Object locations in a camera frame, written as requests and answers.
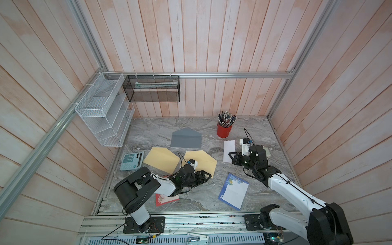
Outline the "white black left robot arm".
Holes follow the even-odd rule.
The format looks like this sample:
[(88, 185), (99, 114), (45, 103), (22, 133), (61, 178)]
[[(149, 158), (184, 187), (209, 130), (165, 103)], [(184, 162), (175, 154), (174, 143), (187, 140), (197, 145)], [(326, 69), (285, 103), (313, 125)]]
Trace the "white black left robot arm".
[(185, 164), (176, 173), (168, 177), (159, 177), (147, 167), (141, 167), (114, 187), (114, 193), (120, 201), (125, 214), (130, 215), (139, 226), (150, 219), (145, 202), (154, 194), (174, 197), (185, 194), (185, 188), (193, 188), (206, 183), (212, 174), (196, 171), (195, 165)]

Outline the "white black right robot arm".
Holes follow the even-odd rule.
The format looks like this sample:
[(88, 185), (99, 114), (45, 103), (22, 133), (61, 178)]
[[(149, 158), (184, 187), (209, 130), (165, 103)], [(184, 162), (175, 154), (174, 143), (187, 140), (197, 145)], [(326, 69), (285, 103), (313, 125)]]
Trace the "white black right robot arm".
[(227, 155), (234, 165), (251, 170), (252, 178), (276, 191), (294, 205), (300, 214), (293, 214), (277, 204), (260, 210), (254, 228), (270, 230), (286, 228), (307, 240), (311, 245), (352, 245), (354, 239), (342, 207), (326, 203), (304, 191), (282, 171), (269, 165), (263, 146), (246, 144), (244, 152)]

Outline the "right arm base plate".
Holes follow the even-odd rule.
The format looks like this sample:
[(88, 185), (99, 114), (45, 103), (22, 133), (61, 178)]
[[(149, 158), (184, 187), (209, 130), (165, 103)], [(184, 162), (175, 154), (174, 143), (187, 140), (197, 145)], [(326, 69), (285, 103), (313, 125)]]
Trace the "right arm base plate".
[(272, 224), (271, 220), (264, 214), (246, 214), (244, 215), (247, 231), (258, 230), (282, 230), (283, 227)]

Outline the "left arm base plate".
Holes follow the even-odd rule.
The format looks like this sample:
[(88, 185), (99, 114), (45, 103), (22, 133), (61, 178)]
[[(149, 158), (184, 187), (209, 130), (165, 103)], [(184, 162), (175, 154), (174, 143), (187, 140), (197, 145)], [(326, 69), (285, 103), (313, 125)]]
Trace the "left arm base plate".
[(132, 217), (125, 218), (124, 234), (163, 233), (165, 225), (164, 216), (150, 217), (142, 225), (138, 225)]

